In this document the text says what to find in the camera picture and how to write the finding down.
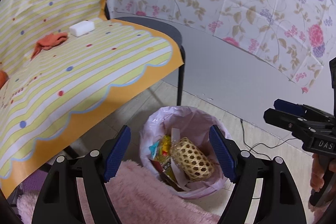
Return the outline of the person right hand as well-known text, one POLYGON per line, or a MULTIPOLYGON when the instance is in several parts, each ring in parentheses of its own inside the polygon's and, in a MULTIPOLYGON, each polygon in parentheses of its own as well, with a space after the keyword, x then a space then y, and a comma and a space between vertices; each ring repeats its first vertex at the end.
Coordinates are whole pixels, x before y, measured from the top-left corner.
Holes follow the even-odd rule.
MULTIPOLYGON (((310 179, 310 186, 312 189, 314 189, 316 192, 319 192, 322 187, 324 186, 324 179, 323 175, 325 174, 325 169, 320 165, 319 163, 319 155, 314 153, 313 156, 313 163, 311 167, 311 179, 310 179)), ((336 171, 336 162, 333 160, 329 164, 329 170, 334 172, 336 171)), ((332 194, 335 194, 335 184, 331 190, 332 194)))

